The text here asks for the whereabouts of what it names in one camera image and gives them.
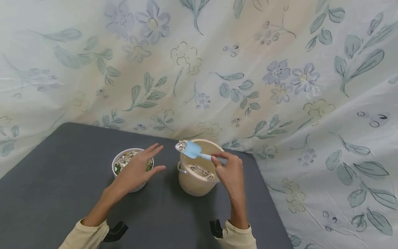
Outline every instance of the person's left hand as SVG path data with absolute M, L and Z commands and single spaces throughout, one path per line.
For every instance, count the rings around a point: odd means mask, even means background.
M 156 143 L 138 155 L 133 156 L 126 167 L 117 175 L 111 187 L 124 196 L 144 182 L 147 182 L 153 175 L 165 170 L 166 166 L 161 165 L 152 168 L 150 171 L 145 171 L 146 162 L 163 149 L 162 145 L 159 147 L 158 145 Z

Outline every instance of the gray table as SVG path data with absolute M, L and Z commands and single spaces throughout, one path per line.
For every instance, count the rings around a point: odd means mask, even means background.
M 209 221 L 229 218 L 227 193 L 217 184 L 204 197 L 186 194 L 178 183 L 176 140 L 66 123 L 0 179 L 0 247 L 56 249 L 86 216 L 114 179 L 110 164 L 126 148 L 164 149 L 154 158 L 167 166 L 139 192 L 128 194 L 108 217 L 129 229 L 110 249 L 219 248 Z M 291 249 L 254 158 L 230 151 L 244 163 L 248 219 L 259 249 Z

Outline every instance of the blue toy shovel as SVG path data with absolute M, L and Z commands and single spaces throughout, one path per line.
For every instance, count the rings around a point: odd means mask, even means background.
M 184 152 L 181 153 L 192 159 L 195 159 L 196 157 L 201 157 L 205 160 L 211 161 L 211 156 L 202 154 L 201 151 L 202 147 L 200 147 L 194 142 L 187 141 L 187 146 L 185 147 Z M 227 160 L 225 158 L 217 157 L 217 159 L 222 163 L 222 165 L 224 166 L 226 165 Z

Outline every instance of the beige sleeve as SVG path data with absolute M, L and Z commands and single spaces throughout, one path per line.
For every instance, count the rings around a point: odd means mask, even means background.
M 76 223 L 59 249 L 97 249 L 109 232 L 106 221 L 97 227 L 86 227 L 82 220 Z
M 229 221 L 225 222 L 222 239 L 216 238 L 222 249 L 257 249 L 256 239 L 252 235 L 252 228 L 239 229 Z

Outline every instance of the floral fabric backdrop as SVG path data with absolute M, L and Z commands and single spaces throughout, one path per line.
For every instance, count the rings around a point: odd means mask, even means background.
M 8 1 L 0 176 L 65 122 L 200 137 L 254 155 L 294 248 L 393 248 L 397 10 L 395 0 Z

